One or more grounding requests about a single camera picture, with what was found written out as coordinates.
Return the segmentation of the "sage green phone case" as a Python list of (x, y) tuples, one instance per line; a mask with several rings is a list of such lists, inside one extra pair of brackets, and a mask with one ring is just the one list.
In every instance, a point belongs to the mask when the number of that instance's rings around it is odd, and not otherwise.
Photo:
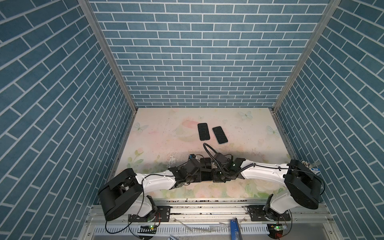
[(228, 142), (228, 138), (222, 127), (214, 127), (212, 130), (219, 145), (226, 144)]

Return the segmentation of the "black phone case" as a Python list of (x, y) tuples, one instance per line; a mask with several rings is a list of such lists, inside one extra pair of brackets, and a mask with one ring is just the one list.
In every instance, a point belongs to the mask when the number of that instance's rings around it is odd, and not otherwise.
[(211, 139), (207, 123), (198, 124), (198, 133), (199, 133), (200, 141), (208, 141)]

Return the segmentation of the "black smartphone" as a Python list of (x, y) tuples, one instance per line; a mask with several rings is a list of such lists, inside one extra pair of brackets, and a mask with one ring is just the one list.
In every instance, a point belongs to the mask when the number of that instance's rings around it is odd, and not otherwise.
[(201, 170), (201, 182), (212, 182), (213, 173), (212, 170)]

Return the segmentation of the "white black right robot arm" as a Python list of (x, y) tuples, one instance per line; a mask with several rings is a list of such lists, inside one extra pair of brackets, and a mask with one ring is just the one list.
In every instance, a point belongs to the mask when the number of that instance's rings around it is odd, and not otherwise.
[(316, 210), (319, 207), (323, 182), (315, 173), (297, 160), (288, 164), (263, 164), (245, 159), (235, 159), (221, 163), (211, 161), (215, 182), (228, 182), (234, 179), (263, 180), (285, 185), (285, 190), (268, 196), (263, 207), (264, 216), (277, 221), (285, 212), (304, 207)]

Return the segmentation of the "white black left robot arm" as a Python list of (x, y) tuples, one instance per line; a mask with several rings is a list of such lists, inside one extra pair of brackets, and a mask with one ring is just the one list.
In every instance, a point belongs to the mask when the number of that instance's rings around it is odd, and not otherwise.
[(139, 217), (151, 215), (156, 208), (146, 193), (200, 183), (203, 171), (197, 160), (189, 160), (162, 173), (139, 174), (132, 168), (123, 170), (98, 191), (106, 221), (115, 220), (127, 212)]

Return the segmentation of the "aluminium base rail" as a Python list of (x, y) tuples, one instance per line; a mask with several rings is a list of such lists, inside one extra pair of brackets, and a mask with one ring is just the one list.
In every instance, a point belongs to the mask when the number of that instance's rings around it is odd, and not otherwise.
[(91, 208), (80, 233), (81, 240), (231, 240), (230, 222), (238, 219), (244, 240), (340, 240), (342, 238), (327, 206), (298, 207), (278, 221), (262, 215), (257, 200), (157, 200), (159, 213), (151, 221), (134, 222), (125, 214), (106, 222), (101, 206)]

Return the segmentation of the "aluminium frame post left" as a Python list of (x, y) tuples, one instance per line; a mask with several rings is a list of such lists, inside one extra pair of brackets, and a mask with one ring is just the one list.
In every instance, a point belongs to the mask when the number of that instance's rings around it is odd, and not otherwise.
[(127, 88), (127, 85), (125, 83), (125, 80), (121, 74), (121, 71), (117, 65), (117, 62), (112, 54), (112, 51), (108, 45), (108, 42), (103, 34), (103, 31), (97, 21), (97, 18), (96, 18), (96, 15), (91, 7), (91, 4), (89, 1), (86, 1), (86, 0), (79, 0), (79, 5), (101, 47), (101, 50), (103, 51), (103, 53), (105, 54), (105, 57), (106, 57), (106, 60), (108, 62), (108, 64), (110, 65), (111, 67), (111, 70), (114, 74), (114, 76), (116, 77), (117, 79), (117, 82), (119, 84), (119, 86), (121, 87), (126, 99), (127, 99), (127, 102), (129, 104), (129, 106), (131, 107), (132, 111), (133, 111), (133, 114), (135, 115), (137, 113), (137, 107), (134, 103), (134, 100), (132, 98), (132, 96), (130, 95), (129, 93), (129, 90)]

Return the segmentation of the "aluminium frame post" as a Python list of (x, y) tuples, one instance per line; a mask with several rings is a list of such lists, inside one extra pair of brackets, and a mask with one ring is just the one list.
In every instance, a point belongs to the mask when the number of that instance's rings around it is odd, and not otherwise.
[(101, 47), (101, 50), (103, 51), (103, 53), (105, 54), (105, 57), (106, 57), (106, 60), (108, 62), (108, 64), (110, 65), (111, 67), (111, 70), (114, 74), (114, 76), (116, 77), (117, 79), (117, 82), (119, 84), (119, 86), (121, 87), (126, 99), (127, 99), (127, 102), (129, 104), (129, 106), (131, 107), (132, 111), (133, 111), (133, 114), (135, 115), (137, 113), (137, 107), (134, 103), (134, 100), (132, 98), (132, 96), (130, 95), (129, 93), (129, 90), (127, 88), (127, 85), (125, 83), (125, 80), (121, 74), (121, 71), (117, 65), (117, 62), (112, 54), (112, 51), (108, 45), (108, 42), (103, 34), (103, 31), (97, 21), (97, 18), (96, 18), (96, 15), (91, 7), (91, 4), (89, 1), (86, 1), (86, 0), (79, 0), (79, 5)]
[(287, 96), (289, 90), (293, 86), (293, 84), (296, 81), (296, 78), (298, 77), (300, 71), (302, 70), (304, 64), (306, 63), (307, 59), (309, 58), (310, 54), (312, 53), (316, 43), (320, 39), (320, 36), (322, 35), (323, 31), (325, 30), (326, 26), (328, 25), (331, 17), (335, 13), (337, 7), (339, 6), (341, 0), (331, 0), (329, 1), (328, 5), (326, 6), (322, 17), (320, 18), (320, 21), (317, 23), (316, 27), (314, 28), (314, 31), (309, 38), (302, 54), (298, 58), (298, 61), (296, 65), (293, 67), (293, 70), (288, 77), (284, 87), (282, 88), (281, 93), (278, 96), (277, 101), (274, 103), (272, 107), (272, 113), (277, 114), (279, 108), (281, 107), (284, 98)]

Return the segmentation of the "aluminium frame post right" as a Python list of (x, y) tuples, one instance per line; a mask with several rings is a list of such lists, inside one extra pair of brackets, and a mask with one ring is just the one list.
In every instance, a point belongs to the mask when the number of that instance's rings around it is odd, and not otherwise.
[(302, 54), (298, 58), (298, 61), (296, 65), (293, 67), (293, 70), (288, 77), (284, 87), (282, 88), (281, 93), (278, 96), (277, 101), (274, 103), (272, 107), (272, 113), (277, 114), (279, 108), (281, 107), (284, 98), (287, 96), (289, 90), (293, 86), (293, 84), (296, 81), (296, 78), (298, 77), (300, 71), (302, 70), (304, 64), (306, 63), (307, 59), (309, 58), (310, 54), (312, 53), (316, 43), (320, 39), (320, 36), (322, 35), (323, 31), (325, 30), (326, 26), (328, 25), (331, 17), (335, 13), (337, 7), (339, 6), (341, 0), (331, 0), (329, 1), (328, 5), (326, 6), (322, 17), (320, 18), (320, 21), (317, 23), (316, 27), (314, 28), (314, 31), (309, 38)]

